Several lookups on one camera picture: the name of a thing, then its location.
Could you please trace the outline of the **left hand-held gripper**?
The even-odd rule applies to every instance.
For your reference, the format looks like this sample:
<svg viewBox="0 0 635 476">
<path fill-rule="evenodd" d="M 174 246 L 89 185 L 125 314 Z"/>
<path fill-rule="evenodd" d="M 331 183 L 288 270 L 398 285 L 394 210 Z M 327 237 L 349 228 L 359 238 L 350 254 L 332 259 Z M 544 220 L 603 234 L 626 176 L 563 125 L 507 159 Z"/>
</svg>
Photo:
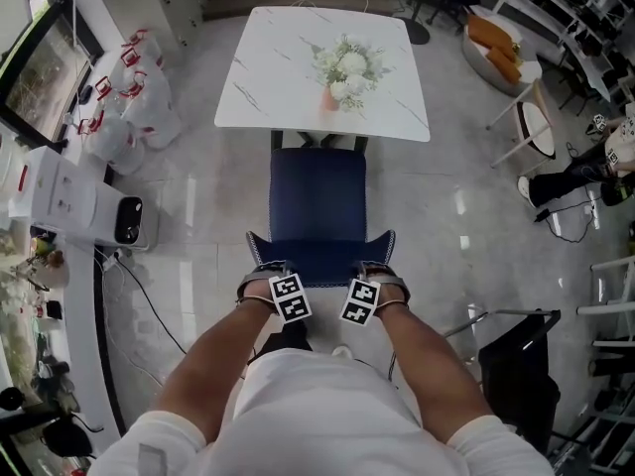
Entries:
<svg viewBox="0 0 635 476">
<path fill-rule="evenodd" d="M 252 283 L 263 282 L 268 293 L 247 292 Z M 281 318 L 283 324 L 305 320 L 313 315 L 299 274 L 287 261 L 272 261 L 258 265 L 247 274 L 237 289 L 236 304 L 246 300 L 264 303 Z"/>
</svg>

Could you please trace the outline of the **dark blue chair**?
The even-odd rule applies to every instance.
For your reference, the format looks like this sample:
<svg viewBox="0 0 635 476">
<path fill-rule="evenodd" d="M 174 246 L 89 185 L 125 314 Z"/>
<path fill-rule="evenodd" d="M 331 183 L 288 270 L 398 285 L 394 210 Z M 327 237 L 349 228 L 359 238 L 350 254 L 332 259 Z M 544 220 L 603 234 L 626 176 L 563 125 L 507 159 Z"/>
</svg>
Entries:
<svg viewBox="0 0 635 476">
<path fill-rule="evenodd" d="M 269 236 L 247 233 L 258 265 L 287 262 L 307 288 L 344 287 L 361 262 L 387 265 L 396 241 L 367 236 L 366 160 L 345 149 L 272 152 Z"/>
</svg>

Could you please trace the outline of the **person's left forearm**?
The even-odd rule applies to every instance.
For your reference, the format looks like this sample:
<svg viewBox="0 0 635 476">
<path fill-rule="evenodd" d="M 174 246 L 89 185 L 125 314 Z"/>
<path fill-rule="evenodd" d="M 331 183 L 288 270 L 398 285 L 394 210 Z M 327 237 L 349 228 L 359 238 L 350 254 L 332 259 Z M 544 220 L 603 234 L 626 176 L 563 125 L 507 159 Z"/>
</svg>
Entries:
<svg viewBox="0 0 635 476">
<path fill-rule="evenodd" d="M 273 306 L 267 297 L 243 297 L 193 344 L 170 374 L 155 409 L 190 421 L 207 442 L 216 441 L 230 394 Z"/>
</svg>

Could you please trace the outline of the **person's right forearm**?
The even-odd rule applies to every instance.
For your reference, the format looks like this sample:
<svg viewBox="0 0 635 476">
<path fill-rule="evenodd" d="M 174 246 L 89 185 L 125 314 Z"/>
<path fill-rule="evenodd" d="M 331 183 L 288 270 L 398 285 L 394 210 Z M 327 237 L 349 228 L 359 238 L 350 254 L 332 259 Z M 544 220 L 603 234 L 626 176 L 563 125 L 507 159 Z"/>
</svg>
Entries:
<svg viewBox="0 0 635 476">
<path fill-rule="evenodd" d="M 479 385 L 450 344 L 403 301 L 382 303 L 378 317 L 416 398 L 422 426 L 434 438 L 447 442 L 472 420 L 492 414 Z"/>
</svg>

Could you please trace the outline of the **white marble table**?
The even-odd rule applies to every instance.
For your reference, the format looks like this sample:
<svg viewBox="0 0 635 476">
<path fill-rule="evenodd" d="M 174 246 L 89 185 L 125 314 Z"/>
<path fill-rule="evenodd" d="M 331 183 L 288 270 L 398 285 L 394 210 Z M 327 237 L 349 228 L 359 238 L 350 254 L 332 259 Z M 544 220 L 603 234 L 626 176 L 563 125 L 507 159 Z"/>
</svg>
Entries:
<svg viewBox="0 0 635 476">
<path fill-rule="evenodd" d="M 382 48 L 392 69 L 367 92 L 361 111 L 325 112 L 311 45 L 330 47 L 350 35 Z M 214 117 L 223 129 L 297 131 L 317 135 L 431 139 L 413 48 L 404 23 L 375 14 L 317 7 L 252 10 Z"/>
</svg>

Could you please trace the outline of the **light wooden chair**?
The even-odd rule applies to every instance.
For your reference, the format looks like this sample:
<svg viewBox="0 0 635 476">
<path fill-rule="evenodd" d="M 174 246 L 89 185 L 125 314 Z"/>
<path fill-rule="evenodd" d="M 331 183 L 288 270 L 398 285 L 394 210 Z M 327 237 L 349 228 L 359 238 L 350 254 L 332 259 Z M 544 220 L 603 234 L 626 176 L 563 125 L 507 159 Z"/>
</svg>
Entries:
<svg viewBox="0 0 635 476">
<path fill-rule="evenodd" d="M 521 172 L 521 176 L 527 176 L 533 173 L 539 167 L 549 161 L 553 161 L 557 157 L 553 135 L 553 122 L 542 94 L 541 80 L 539 78 L 536 78 L 517 97 L 508 103 L 506 107 L 486 125 L 486 129 L 491 130 L 507 114 L 511 114 L 514 118 L 518 143 L 491 163 L 491 168 L 496 168 L 517 154 L 520 150 L 527 147 L 537 152 L 541 158 L 539 158 L 534 165 Z"/>
</svg>

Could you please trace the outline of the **person's white shirt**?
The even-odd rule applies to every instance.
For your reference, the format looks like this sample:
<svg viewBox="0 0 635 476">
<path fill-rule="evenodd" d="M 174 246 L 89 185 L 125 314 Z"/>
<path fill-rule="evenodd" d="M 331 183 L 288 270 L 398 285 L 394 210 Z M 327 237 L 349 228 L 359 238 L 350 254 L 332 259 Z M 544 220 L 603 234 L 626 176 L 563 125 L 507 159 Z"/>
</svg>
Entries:
<svg viewBox="0 0 635 476">
<path fill-rule="evenodd" d="M 215 442 L 187 419 L 148 412 L 88 476 L 555 475 L 495 416 L 440 442 L 369 366 L 284 349 L 249 368 L 232 421 Z"/>
</svg>

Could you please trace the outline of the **white water dispenser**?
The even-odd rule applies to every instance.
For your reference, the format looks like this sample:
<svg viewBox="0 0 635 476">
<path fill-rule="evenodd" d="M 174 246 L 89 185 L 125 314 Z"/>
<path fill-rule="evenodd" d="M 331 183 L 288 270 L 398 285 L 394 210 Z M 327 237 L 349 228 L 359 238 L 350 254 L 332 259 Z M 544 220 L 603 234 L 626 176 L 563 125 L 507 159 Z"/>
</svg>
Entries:
<svg viewBox="0 0 635 476">
<path fill-rule="evenodd" d="M 44 147 L 26 155 L 8 215 L 101 246 L 146 251 L 157 241 L 154 201 L 123 193 Z"/>
</svg>

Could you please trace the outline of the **round basket with orange cushions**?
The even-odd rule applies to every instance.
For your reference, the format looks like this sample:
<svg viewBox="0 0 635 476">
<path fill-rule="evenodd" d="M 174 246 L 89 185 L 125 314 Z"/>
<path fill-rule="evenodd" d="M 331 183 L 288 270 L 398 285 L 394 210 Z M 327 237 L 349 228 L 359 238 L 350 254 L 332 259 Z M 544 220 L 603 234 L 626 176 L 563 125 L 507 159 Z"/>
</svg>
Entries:
<svg viewBox="0 0 635 476">
<path fill-rule="evenodd" d="M 499 91 L 510 96 L 519 95 L 536 78 L 541 78 L 543 71 L 538 62 L 533 46 L 527 42 L 516 25 L 497 15 L 481 17 L 503 29 L 512 39 L 513 51 L 502 52 L 512 60 L 521 72 L 518 84 L 507 82 L 496 67 L 486 58 L 489 48 L 475 43 L 467 33 L 467 24 L 464 27 L 462 39 L 462 51 L 470 66 L 489 84 Z"/>
</svg>

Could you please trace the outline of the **small orange cushion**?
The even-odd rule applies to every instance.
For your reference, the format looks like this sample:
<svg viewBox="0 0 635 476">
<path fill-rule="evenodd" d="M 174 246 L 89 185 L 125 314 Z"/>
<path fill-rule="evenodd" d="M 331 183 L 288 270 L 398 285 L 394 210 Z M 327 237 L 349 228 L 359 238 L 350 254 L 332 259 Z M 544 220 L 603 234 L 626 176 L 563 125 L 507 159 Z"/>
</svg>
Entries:
<svg viewBox="0 0 635 476">
<path fill-rule="evenodd" d="M 521 72 L 516 64 L 509 60 L 498 48 L 492 48 L 486 58 L 496 67 L 502 77 L 512 85 L 518 84 L 521 79 Z"/>
</svg>

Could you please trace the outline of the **large orange cushion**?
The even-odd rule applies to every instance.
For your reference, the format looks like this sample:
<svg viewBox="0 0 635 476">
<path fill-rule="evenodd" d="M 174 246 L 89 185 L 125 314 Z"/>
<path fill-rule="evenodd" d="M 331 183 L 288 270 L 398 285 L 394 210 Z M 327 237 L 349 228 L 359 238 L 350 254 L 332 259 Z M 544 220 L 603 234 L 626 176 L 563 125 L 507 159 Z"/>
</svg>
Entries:
<svg viewBox="0 0 635 476">
<path fill-rule="evenodd" d="M 503 29 L 479 16 L 468 16 L 467 33 L 475 43 L 486 48 L 513 51 L 511 37 Z"/>
</svg>

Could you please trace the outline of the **large water bottle red label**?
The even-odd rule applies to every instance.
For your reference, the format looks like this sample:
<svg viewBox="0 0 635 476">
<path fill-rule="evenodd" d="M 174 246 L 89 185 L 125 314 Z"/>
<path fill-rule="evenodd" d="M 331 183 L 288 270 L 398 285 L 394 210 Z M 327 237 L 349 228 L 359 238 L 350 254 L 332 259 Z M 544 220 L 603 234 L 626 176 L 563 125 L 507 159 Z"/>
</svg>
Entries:
<svg viewBox="0 0 635 476">
<path fill-rule="evenodd" d="M 17 194 L 23 166 L 30 149 L 0 123 L 0 218 L 9 217 L 10 200 Z"/>
</svg>

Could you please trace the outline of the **black framed window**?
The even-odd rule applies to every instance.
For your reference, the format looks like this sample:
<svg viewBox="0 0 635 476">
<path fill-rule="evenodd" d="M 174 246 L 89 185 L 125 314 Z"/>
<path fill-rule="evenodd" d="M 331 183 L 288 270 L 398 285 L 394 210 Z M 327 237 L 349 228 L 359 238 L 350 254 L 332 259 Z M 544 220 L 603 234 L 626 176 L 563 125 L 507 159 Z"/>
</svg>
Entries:
<svg viewBox="0 0 635 476">
<path fill-rule="evenodd" d="M 103 54 L 75 0 L 0 0 L 0 124 L 27 147 L 63 150 L 64 117 Z"/>
</svg>

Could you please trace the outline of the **white shelving rack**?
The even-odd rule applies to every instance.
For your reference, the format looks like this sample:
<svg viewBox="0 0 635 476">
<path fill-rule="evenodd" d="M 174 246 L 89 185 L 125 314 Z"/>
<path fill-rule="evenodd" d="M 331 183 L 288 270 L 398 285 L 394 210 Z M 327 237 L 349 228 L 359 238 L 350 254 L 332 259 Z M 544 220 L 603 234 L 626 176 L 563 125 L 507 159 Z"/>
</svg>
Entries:
<svg viewBox="0 0 635 476">
<path fill-rule="evenodd" d="M 544 58 L 556 62 L 570 51 L 604 100 L 635 101 L 635 53 L 627 52 L 635 47 L 635 0 L 492 0 L 493 13 L 506 9 L 547 34 L 557 51 L 544 49 Z"/>
</svg>

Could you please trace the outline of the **black pedestal fan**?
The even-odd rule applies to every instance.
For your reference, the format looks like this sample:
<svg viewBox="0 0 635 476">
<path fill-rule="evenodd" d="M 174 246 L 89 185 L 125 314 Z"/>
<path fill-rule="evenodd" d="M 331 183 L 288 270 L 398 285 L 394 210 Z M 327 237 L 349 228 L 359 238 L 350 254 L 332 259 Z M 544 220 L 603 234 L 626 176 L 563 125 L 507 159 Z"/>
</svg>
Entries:
<svg viewBox="0 0 635 476">
<path fill-rule="evenodd" d="M 430 41 L 428 29 L 418 22 L 418 16 L 423 6 L 424 0 L 416 0 L 415 7 L 410 17 L 399 17 L 407 30 L 409 41 L 414 46 L 425 45 Z"/>
</svg>

